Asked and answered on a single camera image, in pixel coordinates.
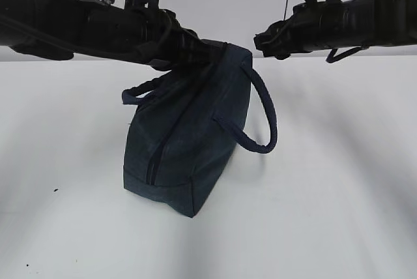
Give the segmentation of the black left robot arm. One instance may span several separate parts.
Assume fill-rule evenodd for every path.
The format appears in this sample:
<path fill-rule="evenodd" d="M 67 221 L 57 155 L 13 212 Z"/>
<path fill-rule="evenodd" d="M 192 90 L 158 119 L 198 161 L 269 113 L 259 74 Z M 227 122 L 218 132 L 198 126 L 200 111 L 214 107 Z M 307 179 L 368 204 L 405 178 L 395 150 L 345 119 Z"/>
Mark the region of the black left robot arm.
<path fill-rule="evenodd" d="M 1 45 L 52 61 L 75 54 L 148 65 L 159 71 L 209 63 L 222 43 L 183 28 L 158 0 L 1 0 Z"/>

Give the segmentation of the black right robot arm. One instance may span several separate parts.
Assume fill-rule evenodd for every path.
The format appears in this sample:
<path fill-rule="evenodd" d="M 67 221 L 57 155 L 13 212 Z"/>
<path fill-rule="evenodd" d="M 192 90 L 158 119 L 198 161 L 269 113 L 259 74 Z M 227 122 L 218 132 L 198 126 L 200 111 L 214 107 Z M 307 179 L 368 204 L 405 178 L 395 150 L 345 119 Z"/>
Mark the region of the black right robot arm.
<path fill-rule="evenodd" d="M 327 63 L 372 47 L 416 44 L 416 0 L 320 1 L 294 6 L 293 15 L 255 35 L 264 57 L 328 50 Z"/>

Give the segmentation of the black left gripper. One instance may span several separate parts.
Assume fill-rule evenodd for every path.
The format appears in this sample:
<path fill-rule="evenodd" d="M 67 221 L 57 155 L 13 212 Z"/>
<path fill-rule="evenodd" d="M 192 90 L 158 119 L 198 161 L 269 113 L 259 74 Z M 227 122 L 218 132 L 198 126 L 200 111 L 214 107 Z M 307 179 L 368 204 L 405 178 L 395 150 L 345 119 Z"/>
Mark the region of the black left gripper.
<path fill-rule="evenodd" d="M 137 20 L 137 35 L 123 53 L 123 60 L 151 66 L 155 70 L 174 70 L 183 65 L 209 63 L 220 54 L 222 43 L 200 39 L 183 28 L 170 10 L 131 7 L 123 10 Z"/>

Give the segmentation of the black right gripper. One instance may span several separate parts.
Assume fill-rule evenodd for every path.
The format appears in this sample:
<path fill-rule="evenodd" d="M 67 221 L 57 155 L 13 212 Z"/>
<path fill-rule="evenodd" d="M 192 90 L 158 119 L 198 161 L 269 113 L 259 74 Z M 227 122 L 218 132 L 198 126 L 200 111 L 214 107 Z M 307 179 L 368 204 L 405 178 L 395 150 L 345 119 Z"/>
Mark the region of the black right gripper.
<path fill-rule="evenodd" d="M 321 30 L 323 4 L 301 3 L 293 7 L 293 15 L 274 22 L 266 31 L 253 38 L 255 48 L 263 57 L 286 59 L 296 53 L 311 53 L 323 49 Z"/>

